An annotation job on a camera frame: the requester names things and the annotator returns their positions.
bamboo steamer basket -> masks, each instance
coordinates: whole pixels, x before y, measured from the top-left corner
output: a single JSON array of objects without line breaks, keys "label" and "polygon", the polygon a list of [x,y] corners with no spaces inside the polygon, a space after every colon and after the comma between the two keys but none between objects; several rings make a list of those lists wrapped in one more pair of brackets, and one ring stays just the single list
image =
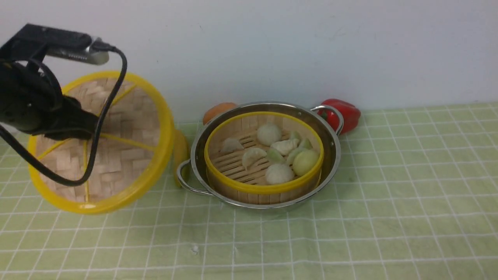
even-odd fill
[{"label": "bamboo steamer basket", "polygon": [[[117,71],[93,73],[62,89],[82,108],[98,114],[119,76]],[[174,128],[161,93],[143,78],[127,73],[104,120],[93,172],[76,187],[60,185],[34,167],[31,180],[43,198],[64,211],[103,214],[139,199],[161,177],[173,155],[188,157],[185,137]],[[28,151],[45,166],[69,179],[86,169],[91,141],[55,141],[31,136]]]},{"label": "bamboo steamer basket", "polygon": [[[290,182],[268,185],[265,173],[270,163],[259,159],[247,170],[242,166],[242,156],[250,147],[267,151],[269,147],[260,144],[256,138],[257,129],[274,123],[282,129],[282,139],[289,139],[291,131],[297,131],[302,139],[309,139],[319,159],[305,175],[295,176]],[[244,150],[221,153],[223,141],[236,138]],[[249,204],[278,204],[294,200],[317,187],[324,160],[324,147],[318,134],[305,122],[282,113],[251,112],[230,118],[209,135],[204,149],[208,181],[213,189],[232,200]]]}]

red bell pepper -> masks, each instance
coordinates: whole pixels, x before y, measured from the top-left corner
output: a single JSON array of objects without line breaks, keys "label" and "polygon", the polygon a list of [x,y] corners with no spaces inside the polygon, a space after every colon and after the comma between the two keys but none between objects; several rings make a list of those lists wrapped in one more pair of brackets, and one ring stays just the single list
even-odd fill
[{"label": "red bell pepper", "polygon": [[[340,134],[345,134],[353,130],[357,125],[362,113],[353,104],[339,100],[339,99],[327,99],[322,102],[322,105],[329,105],[341,112],[344,118],[344,127]],[[332,111],[319,110],[318,114],[323,117],[328,124],[336,130],[339,126],[339,118]]]}]

yellow banana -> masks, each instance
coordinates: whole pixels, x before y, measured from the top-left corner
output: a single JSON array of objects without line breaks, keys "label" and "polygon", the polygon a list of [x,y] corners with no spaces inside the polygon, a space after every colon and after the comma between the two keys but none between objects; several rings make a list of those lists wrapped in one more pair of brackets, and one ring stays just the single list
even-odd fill
[{"label": "yellow banana", "polygon": [[[176,170],[178,166],[186,161],[189,156],[188,142],[183,133],[180,130],[175,130],[175,144],[173,149],[173,176],[175,177],[175,183],[178,187],[181,187],[178,176],[176,175]],[[182,170],[182,176],[185,180],[188,180],[190,176],[190,169],[184,168]]]}]

pot handle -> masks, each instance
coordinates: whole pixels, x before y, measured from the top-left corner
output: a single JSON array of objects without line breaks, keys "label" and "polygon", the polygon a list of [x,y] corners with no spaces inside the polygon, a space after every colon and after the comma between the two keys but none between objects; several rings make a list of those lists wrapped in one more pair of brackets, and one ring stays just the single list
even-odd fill
[{"label": "pot handle", "polygon": [[182,170],[186,168],[190,164],[190,159],[182,162],[178,168],[176,169],[176,176],[178,176],[178,181],[180,181],[180,185],[184,187],[185,189],[195,193],[195,194],[201,194],[201,195],[206,195],[206,196],[214,196],[212,193],[206,191],[206,190],[201,190],[197,188],[193,188],[189,186],[189,184],[185,181],[185,179],[182,176]]},{"label": "pot handle", "polygon": [[334,112],[334,114],[336,114],[337,117],[339,118],[339,126],[336,129],[336,134],[337,135],[341,134],[341,131],[344,127],[344,117],[341,114],[341,112],[339,112],[339,110],[337,110],[336,108],[329,106],[329,105],[318,105],[316,107],[311,108],[310,110],[312,110],[312,111],[326,110],[326,111]]}]

metal pot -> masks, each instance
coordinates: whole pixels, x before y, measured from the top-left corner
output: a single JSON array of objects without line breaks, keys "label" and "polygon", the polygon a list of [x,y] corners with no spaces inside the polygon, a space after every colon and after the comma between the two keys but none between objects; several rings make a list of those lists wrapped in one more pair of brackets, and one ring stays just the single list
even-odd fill
[{"label": "metal pot", "polygon": [[[334,131],[329,124],[320,117],[315,111],[318,110],[330,110],[334,112],[339,117],[339,127],[337,131]],[[219,126],[224,121],[235,117],[240,114],[250,113],[250,112],[279,112],[283,114],[287,114],[298,118],[307,124],[309,124],[320,136],[322,143],[324,144],[325,149],[325,158],[322,165],[322,177],[320,178],[320,183],[318,187],[316,187],[311,192],[303,195],[297,199],[287,201],[284,203],[278,204],[268,204],[268,205],[256,205],[256,204],[247,204],[241,203],[232,199],[229,199],[221,194],[219,194],[216,190],[212,189],[207,180],[206,175],[206,162],[204,160],[204,147],[206,145],[206,140],[208,139],[211,132]],[[250,208],[250,209],[282,209],[285,208],[286,211],[290,210],[290,206],[297,206],[301,204],[306,199],[315,195],[321,189],[323,189],[327,183],[332,179],[335,175],[337,168],[339,166],[339,161],[341,159],[341,146],[339,144],[339,138],[337,135],[341,132],[344,125],[344,119],[341,113],[335,109],[334,107],[327,105],[319,105],[310,110],[303,108],[298,105],[282,103],[282,102],[254,102],[240,105],[236,108],[233,108],[229,111],[226,111],[216,118],[209,121],[202,128],[201,132],[195,138],[191,152],[190,159],[181,163],[177,170],[176,174],[180,181],[180,184],[187,190],[201,195],[215,196],[221,199],[223,202],[226,202],[230,205],[236,206],[238,208]],[[185,179],[182,177],[182,169],[187,168],[188,165],[192,165],[192,170],[199,180],[199,182],[206,188],[197,189],[191,187]]]}]

